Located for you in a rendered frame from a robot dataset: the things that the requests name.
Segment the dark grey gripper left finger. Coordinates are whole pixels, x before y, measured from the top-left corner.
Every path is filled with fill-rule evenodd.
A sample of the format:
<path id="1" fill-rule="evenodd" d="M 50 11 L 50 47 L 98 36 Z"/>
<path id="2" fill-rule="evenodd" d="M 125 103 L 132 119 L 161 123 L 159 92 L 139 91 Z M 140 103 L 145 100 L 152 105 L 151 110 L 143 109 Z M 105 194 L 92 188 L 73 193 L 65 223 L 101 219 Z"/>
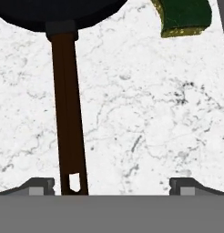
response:
<path id="1" fill-rule="evenodd" d="M 53 196 L 55 180 L 52 177 L 31 177 L 20 187 L 0 192 L 0 196 Z"/>

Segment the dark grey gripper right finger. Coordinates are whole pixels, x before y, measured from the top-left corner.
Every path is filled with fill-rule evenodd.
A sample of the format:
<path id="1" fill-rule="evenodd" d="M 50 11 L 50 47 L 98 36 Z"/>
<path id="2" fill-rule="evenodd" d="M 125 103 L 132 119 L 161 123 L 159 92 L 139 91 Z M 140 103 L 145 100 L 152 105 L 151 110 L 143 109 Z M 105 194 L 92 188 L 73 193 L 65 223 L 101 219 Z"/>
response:
<path id="1" fill-rule="evenodd" d="M 224 196 L 224 192 L 205 187 L 192 177 L 172 177 L 169 186 L 171 196 Z"/>

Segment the green and yellow sponge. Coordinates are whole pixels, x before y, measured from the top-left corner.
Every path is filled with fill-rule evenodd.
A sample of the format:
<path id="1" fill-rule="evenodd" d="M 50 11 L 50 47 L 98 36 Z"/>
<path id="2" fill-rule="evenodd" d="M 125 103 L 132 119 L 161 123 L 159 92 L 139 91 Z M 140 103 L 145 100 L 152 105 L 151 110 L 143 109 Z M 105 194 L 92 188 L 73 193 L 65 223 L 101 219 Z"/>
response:
<path id="1" fill-rule="evenodd" d="M 200 35 L 210 27 L 209 0 L 150 0 L 161 20 L 161 37 Z"/>

